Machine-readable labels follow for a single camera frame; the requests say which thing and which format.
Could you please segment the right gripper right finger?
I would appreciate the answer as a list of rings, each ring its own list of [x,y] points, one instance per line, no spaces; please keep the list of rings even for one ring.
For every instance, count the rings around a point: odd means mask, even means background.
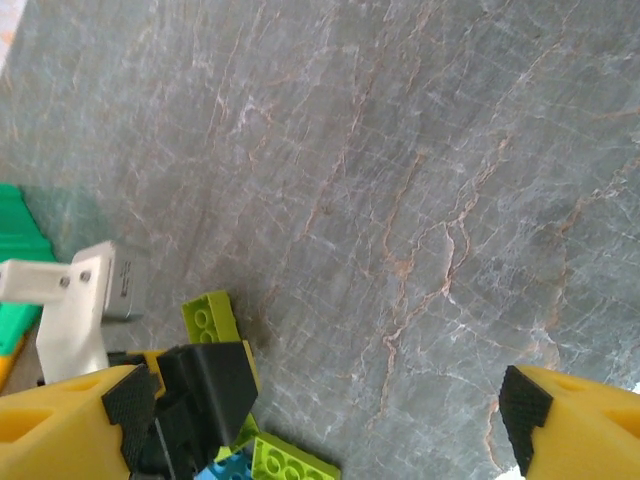
[[[510,365],[499,411],[526,480],[640,480],[640,394]]]

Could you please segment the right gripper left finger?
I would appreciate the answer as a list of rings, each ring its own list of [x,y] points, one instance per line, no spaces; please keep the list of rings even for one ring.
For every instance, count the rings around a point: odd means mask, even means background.
[[[0,480],[130,480],[158,389],[122,365],[0,397]]]

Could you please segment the lime green lego brick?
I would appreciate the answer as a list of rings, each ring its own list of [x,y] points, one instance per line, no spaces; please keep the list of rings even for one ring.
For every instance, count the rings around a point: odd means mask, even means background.
[[[254,441],[251,476],[253,480],[341,480],[341,471],[273,434],[261,432]]]
[[[191,343],[225,343],[242,340],[230,297],[224,290],[205,293],[184,303],[181,312]],[[227,459],[247,447],[259,432],[254,416],[249,414],[234,442],[230,446],[219,449],[216,462]]]

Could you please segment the blue lego brick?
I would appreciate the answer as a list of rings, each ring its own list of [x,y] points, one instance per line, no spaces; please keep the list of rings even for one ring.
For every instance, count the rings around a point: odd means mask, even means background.
[[[216,459],[193,480],[252,480],[252,455],[245,449],[231,451],[224,447]]]

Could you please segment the green plastic bin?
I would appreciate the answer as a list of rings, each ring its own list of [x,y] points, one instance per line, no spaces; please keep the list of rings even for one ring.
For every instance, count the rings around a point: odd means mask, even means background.
[[[14,185],[0,184],[0,263],[10,259],[56,262],[52,245],[41,233],[21,191]],[[0,356],[15,351],[41,310],[34,304],[0,302]]]

